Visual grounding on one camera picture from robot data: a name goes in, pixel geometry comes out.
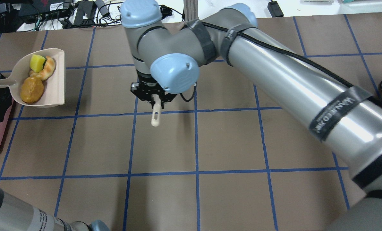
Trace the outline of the aluminium frame post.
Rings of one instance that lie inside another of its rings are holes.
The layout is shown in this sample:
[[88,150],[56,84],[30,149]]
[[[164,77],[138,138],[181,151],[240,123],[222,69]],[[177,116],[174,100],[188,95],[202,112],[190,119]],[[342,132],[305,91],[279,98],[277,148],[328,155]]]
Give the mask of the aluminium frame post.
[[199,19],[198,0],[183,1],[183,18],[185,22]]

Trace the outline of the beige hand brush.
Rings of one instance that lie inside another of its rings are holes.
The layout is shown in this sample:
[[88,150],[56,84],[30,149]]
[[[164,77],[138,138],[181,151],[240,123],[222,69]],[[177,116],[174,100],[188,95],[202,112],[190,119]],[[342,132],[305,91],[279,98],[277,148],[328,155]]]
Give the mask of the beige hand brush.
[[158,127],[160,125],[160,115],[162,111],[162,101],[160,97],[156,94],[151,96],[151,99],[154,104],[152,106],[152,116],[151,116],[151,125],[153,127]]

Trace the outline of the round brown bread bun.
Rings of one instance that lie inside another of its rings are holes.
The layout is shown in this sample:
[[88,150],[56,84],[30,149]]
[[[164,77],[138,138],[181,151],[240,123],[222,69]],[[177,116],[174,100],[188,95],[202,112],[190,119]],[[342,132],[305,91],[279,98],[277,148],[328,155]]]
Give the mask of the round brown bread bun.
[[28,77],[21,86],[21,100],[25,103],[37,102],[42,97],[44,89],[43,82],[39,78]]

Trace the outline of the black power adapter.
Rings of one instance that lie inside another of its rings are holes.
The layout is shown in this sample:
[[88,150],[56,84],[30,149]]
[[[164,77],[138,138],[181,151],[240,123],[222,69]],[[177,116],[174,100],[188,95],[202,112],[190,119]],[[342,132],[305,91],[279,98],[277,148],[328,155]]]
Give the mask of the black power adapter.
[[277,1],[270,0],[267,3],[267,9],[272,18],[284,17],[283,11]]

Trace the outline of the yellow green sponge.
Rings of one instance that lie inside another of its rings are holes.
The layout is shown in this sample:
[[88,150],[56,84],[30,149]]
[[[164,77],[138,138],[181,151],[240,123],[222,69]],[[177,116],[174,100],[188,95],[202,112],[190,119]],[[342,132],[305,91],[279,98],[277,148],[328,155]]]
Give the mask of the yellow green sponge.
[[33,54],[29,62],[29,68],[33,72],[39,73],[43,70],[45,63],[46,63],[46,57]]

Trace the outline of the beige plastic dustpan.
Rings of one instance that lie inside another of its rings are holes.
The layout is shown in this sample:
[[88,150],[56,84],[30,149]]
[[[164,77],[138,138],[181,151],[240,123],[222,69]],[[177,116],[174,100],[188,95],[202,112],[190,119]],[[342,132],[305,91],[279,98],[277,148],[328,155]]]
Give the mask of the beige plastic dustpan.
[[48,108],[65,104],[65,51],[48,48],[21,58],[0,88],[9,88],[12,98],[29,107]]

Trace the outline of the croissant bread piece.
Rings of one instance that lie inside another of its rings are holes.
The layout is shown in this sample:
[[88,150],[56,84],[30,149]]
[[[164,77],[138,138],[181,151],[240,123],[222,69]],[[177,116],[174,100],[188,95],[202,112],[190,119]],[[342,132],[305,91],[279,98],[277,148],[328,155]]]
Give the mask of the croissant bread piece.
[[39,78],[41,81],[45,81],[53,75],[55,68],[55,60],[51,56],[46,56],[46,62],[43,69],[38,73],[31,70],[29,72],[29,77]]

